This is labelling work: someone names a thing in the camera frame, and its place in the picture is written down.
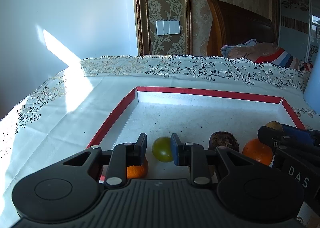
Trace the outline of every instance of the tablecloth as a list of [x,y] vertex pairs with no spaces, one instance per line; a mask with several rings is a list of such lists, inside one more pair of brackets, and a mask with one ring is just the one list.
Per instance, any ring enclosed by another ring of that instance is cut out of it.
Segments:
[[320,116],[302,94],[310,73],[241,58],[143,56],[87,58],[48,79],[0,121],[0,227],[18,219],[14,185],[86,148],[136,86],[215,89],[284,97],[306,129]]

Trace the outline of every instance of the bed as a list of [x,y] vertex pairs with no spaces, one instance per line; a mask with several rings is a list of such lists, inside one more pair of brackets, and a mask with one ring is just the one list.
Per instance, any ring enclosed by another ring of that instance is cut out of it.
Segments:
[[270,19],[223,1],[207,1],[213,18],[207,56],[221,56],[222,46],[235,46],[250,39],[259,43],[276,41]]

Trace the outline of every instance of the light switch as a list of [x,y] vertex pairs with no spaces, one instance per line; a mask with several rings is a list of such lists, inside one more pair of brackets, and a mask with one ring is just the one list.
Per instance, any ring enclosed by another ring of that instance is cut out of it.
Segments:
[[156,27],[157,27],[157,35],[164,35],[163,21],[157,21],[156,22]]
[[165,35],[169,34],[169,21],[163,21],[163,32]]
[[180,21],[173,20],[169,21],[169,34],[179,34],[180,33]]

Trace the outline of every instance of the orange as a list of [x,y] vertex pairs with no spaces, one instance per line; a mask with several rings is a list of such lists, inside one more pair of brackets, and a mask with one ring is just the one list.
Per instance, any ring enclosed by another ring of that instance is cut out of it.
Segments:
[[127,167],[127,178],[144,178],[148,174],[148,170],[148,161],[144,158],[142,166],[132,165]]
[[250,140],[243,148],[242,154],[262,164],[270,165],[272,149],[262,144],[257,138]]

